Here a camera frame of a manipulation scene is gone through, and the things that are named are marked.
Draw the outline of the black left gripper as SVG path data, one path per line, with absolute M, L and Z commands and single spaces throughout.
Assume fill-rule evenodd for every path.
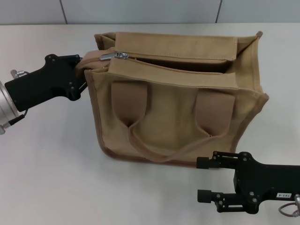
M 5 83 L 18 111 L 22 112 L 55 97 L 76 101 L 87 83 L 77 82 L 74 68 L 82 60 L 76 55 L 45 57 L 45 65 L 34 72 Z

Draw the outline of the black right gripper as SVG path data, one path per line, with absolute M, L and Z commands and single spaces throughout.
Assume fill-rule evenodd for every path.
M 235 193 L 197 190 L 199 203 L 214 203 L 217 212 L 256 214 L 259 205 L 268 200 L 291 201 L 300 212 L 300 167 L 269 165 L 256 161 L 250 153 L 213 152 L 212 158 L 197 157 L 197 169 L 235 169 Z

